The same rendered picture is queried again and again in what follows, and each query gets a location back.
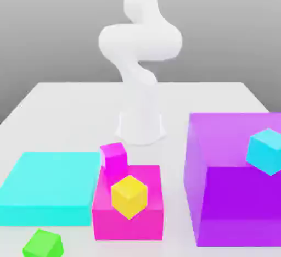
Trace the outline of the small magenta cube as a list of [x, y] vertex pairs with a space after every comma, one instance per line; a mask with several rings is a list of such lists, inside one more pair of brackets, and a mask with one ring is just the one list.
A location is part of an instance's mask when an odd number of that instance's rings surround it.
[[100, 146], [101, 161], [109, 180], [117, 180], [128, 175], [128, 157], [121, 142]]

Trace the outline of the small yellow cube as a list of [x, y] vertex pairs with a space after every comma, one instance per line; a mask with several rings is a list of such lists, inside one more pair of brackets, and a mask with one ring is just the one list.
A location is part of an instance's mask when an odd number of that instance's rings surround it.
[[111, 205], [128, 220], [148, 205], [148, 186], [128, 175], [111, 186]]

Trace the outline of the small light blue cube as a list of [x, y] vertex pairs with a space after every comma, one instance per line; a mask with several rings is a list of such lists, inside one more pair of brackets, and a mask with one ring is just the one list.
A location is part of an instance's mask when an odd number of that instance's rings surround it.
[[246, 161], [270, 176], [281, 171], [281, 133], [267, 128], [252, 135]]

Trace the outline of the small green cube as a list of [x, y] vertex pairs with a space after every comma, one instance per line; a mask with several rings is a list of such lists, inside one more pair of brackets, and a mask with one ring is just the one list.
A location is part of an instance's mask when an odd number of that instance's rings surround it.
[[62, 257], [61, 235], [38, 229], [23, 247], [22, 253], [24, 257]]

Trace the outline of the large pink box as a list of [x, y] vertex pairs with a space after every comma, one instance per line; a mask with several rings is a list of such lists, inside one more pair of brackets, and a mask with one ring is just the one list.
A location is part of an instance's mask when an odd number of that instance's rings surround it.
[[96, 240], [162, 240], [164, 203], [158, 165], [130, 165], [128, 174], [148, 186], [148, 205], [130, 220], [111, 206], [110, 187], [120, 178], [107, 178], [100, 169], [92, 206]]

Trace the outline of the large cyan box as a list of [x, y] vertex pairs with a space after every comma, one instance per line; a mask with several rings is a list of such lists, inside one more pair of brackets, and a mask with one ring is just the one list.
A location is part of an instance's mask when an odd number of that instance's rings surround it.
[[90, 226], [99, 152], [24, 152], [0, 187], [0, 226]]

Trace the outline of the large purple box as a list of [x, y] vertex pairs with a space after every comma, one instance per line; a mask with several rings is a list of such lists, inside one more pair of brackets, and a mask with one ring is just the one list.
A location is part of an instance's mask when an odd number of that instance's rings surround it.
[[199, 247], [281, 247], [281, 171], [246, 161], [250, 137], [281, 113], [192, 113], [184, 187]]

